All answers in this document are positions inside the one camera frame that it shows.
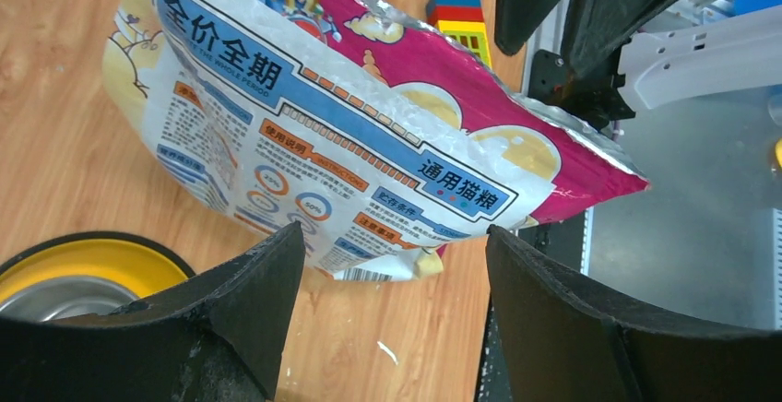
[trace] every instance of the black robotic claw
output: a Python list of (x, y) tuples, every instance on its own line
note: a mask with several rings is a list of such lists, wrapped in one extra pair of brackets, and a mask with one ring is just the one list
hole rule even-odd
[(490, 229), (492, 301), (515, 400), (782, 400), (782, 333), (696, 319)]
[(303, 263), (302, 230), (290, 224), (109, 315), (0, 318), (0, 399), (272, 399)]

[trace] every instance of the toy block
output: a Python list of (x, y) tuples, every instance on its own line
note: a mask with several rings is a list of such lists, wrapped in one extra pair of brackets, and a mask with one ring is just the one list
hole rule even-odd
[(445, 36), (467, 47), (489, 68), (492, 67), (486, 24), (469, 21), (438, 21), (435, 27)]
[(431, 25), (441, 20), (483, 22), (483, 10), (480, 7), (436, 6), (426, 18), (426, 22)]
[(473, 52), (489, 68), (489, 35), (483, 22), (480, 0), (429, 0), (426, 18), (443, 35)]
[(434, 11), (436, 6), (451, 7), (477, 7), (480, 8), (480, 0), (429, 0), (426, 3), (426, 17)]

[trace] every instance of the wooden surface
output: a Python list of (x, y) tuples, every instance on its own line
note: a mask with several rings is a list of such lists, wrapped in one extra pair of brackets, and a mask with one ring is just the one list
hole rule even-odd
[[(427, 0), (387, 1), (423, 18)], [(259, 240), (180, 188), (104, 93), (117, 2), (0, 0), (0, 261), (72, 231), (119, 230), (203, 271)], [(483, 0), (489, 31), (493, 6)], [(521, 57), (492, 56), (517, 87)], [(449, 250), (445, 273), (413, 283), (305, 272), (277, 400), (471, 400), (488, 300), (483, 240)]]

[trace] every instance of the white plastic part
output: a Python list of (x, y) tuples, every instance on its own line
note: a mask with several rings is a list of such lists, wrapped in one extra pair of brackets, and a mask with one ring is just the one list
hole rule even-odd
[(521, 94), (526, 96), (529, 92), (529, 72), (532, 71), (532, 58), (538, 50), (548, 50), (552, 53), (560, 53), (562, 36), (564, 32), (564, 20), (567, 17), (567, 7), (570, 0), (560, 0), (551, 10), (543, 22), (532, 32), (527, 40), (527, 52), (524, 56), (524, 73), (521, 79)]
[(635, 111), (782, 83), (782, 6), (662, 33), (622, 47), (622, 98)]
[(650, 19), (639, 31), (657, 33), (660, 31), (688, 29), (717, 22), (734, 15), (736, 0), (715, 0), (705, 7), (696, 6), (691, 0), (679, 0)]

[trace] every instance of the cat food bag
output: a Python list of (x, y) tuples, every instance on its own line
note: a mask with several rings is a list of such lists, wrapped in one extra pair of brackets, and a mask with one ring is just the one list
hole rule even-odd
[(122, 0), (104, 85), (208, 207), (348, 280), (646, 188), (610, 140), (381, 0)]

